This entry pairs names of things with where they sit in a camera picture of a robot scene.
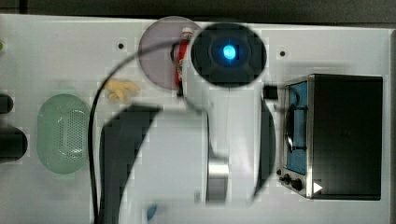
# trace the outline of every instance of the black knob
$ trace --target black knob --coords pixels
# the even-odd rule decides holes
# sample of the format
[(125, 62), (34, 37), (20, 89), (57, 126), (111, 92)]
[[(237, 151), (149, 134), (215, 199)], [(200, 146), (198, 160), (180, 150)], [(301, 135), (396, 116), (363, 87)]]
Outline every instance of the black knob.
[(12, 110), (14, 102), (8, 95), (0, 93), (0, 114), (6, 114)]
[(27, 149), (26, 135), (19, 129), (0, 127), (0, 163), (20, 159)]
[(283, 177), (279, 178), (280, 181), (283, 181), (284, 184), (288, 185), (290, 183), (290, 176), (288, 174), (283, 175)]
[(298, 191), (300, 191), (300, 190), (303, 188), (303, 183), (301, 182), (301, 179), (300, 179), (300, 178), (291, 180), (290, 183), (291, 183), (291, 186), (292, 186), (294, 189), (297, 189)]

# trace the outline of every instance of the black object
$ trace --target black object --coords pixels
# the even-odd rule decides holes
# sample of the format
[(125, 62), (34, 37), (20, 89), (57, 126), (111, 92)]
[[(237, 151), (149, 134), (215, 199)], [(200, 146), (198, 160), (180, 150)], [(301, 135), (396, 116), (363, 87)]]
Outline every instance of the black object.
[(14, 101), (8, 95), (0, 93), (0, 114), (9, 113), (14, 107)]
[(298, 191), (300, 191), (303, 188), (303, 183), (301, 182), (300, 178), (294, 179), (290, 181), (291, 186), (294, 189), (297, 189)]
[(265, 181), (273, 172), (276, 156), (276, 134), (274, 119), (267, 105), (262, 100), (262, 124), (260, 136), (260, 164), (257, 176), (257, 185), (254, 190), (253, 198), (262, 189)]
[(262, 89), (262, 98), (277, 100), (277, 86), (264, 85)]
[(319, 180), (323, 189), (313, 198), (355, 195), (379, 200), (382, 77), (314, 75), (314, 79), (312, 179)]
[[(223, 48), (231, 45), (235, 58), (225, 58)], [(247, 27), (216, 23), (204, 29), (191, 46), (192, 64), (206, 81), (221, 87), (240, 87), (260, 75), (266, 63), (262, 40)]]
[(120, 200), (135, 157), (160, 111), (158, 107), (132, 105), (103, 127), (100, 144), (102, 196), (97, 223), (119, 223)]
[(288, 185), (291, 181), (290, 175), (285, 174), (283, 175), (283, 177), (279, 178), (280, 181), (283, 181), (283, 183), (285, 183), (286, 185)]
[(12, 127), (0, 127), (0, 162), (16, 161), (27, 149), (27, 138), (23, 131)]

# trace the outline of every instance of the black cable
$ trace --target black cable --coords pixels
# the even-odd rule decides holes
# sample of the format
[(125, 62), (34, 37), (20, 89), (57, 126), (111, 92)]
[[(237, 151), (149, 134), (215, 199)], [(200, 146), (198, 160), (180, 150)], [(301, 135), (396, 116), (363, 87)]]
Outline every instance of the black cable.
[(97, 191), (96, 191), (96, 175), (95, 175), (95, 168), (94, 168), (94, 159), (93, 159), (93, 121), (95, 117), (95, 111), (96, 111), (96, 106), (99, 100), (99, 96), (102, 92), (102, 89), (105, 87), (107, 82), (118, 72), (123, 68), (126, 64), (130, 63), (133, 61), (136, 56), (142, 56), (147, 53), (150, 53), (156, 49), (164, 49), (169, 46), (174, 46), (177, 45), (179, 41), (168, 41), (168, 42), (163, 42), (158, 45), (151, 46), (146, 49), (140, 49), (137, 53), (132, 54), (128, 56), (126, 59), (124, 59), (122, 62), (117, 64), (111, 70), (111, 72), (108, 74), (107, 78), (102, 82), (101, 86), (96, 92), (95, 98), (93, 99), (92, 103), (92, 108), (91, 108), (91, 113), (90, 113), (90, 122), (88, 126), (88, 156), (89, 156), (89, 162), (90, 162), (90, 175), (91, 175), (91, 188), (92, 188), (92, 203), (93, 203), (93, 216), (94, 216), (94, 224), (98, 223), (99, 220), (99, 209), (98, 209), (98, 202), (97, 202)]

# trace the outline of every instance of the blurry object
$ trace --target blurry object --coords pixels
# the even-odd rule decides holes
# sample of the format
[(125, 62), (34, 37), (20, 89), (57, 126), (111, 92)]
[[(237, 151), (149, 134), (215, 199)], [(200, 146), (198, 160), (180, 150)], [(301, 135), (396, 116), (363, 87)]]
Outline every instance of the blurry object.
[(37, 154), (56, 174), (71, 174), (88, 160), (90, 109), (71, 94), (48, 99), (38, 113)]
[(111, 79), (105, 85), (106, 90), (110, 91), (108, 99), (115, 101), (120, 99), (120, 101), (125, 102), (125, 95), (130, 92), (140, 91), (140, 88), (130, 81), (120, 81), (118, 79)]
[(26, 135), (21, 130), (12, 126), (0, 127), (0, 162), (20, 159), (27, 145)]
[[(139, 43), (139, 50), (147, 49), (164, 42), (177, 41), (183, 28), (189, 27), (194, 33), (201, 28), (193, 21), (183, 17), (166, 17), (150, 25), (143, 33)], [(175, 52), (179, 52), (179, 47), (175, 47)], [(140, 66), (144, 74), (154, 84), (168, 89), (177, 90), (175, 81), (175, 64), (172, 62), (170, 52), (172, 46), (157, 49), (139, 57)]]
[(12, 107), (14, 107), (12, 98), (8, 95), (0, 93), (0, 114), (9, 113), (12, 110)]
[(176, 72), (175, 72), (175, 85), (177, 87), (177, 96), (183, 95), (183, 85), (181, 82), (181, 71), (182, 71), (182, 61), (184, 55), (186, 54), (187, 46), (193, 35), (193, 30), (189, 27), (183, 28), (181, 32), (180, 44), (178, 45), (178, 55), (176, 61)]

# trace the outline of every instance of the blue light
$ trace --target blue light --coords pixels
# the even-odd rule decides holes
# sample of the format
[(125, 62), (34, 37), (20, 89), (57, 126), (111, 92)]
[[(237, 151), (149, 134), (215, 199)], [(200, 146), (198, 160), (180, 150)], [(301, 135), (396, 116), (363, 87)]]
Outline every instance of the blue light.
[(231, 45), (226, 45), (223, 49), (224, 57), (228, 60), (232, 60), (236, 56), (235, 48)]

